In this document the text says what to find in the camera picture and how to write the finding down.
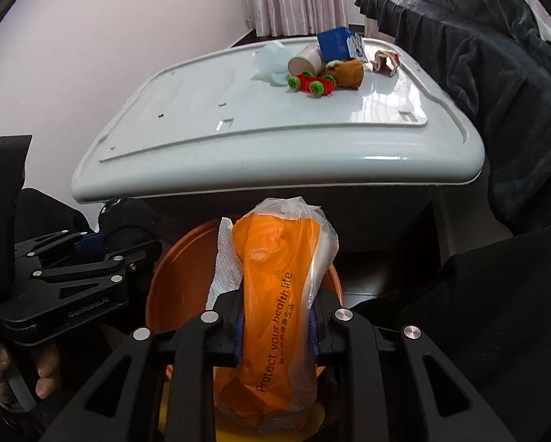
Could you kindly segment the person's left hand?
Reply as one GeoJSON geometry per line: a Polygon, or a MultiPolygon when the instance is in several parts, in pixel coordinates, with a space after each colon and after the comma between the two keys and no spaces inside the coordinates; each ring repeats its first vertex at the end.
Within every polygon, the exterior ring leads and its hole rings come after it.
{"type": "Polygon", "coordinates": [[[33,388],[34,396],[30,396],[31,389],[27,386],[20,368],[13,362],[7,349],[0,345],[0,406],[9,412],[24,412],[35,397],[48,398],[59,386],[59,368],[59,351],[51,345],[34,363],[34,375],[31,379],[37,380],[33,388]]]}

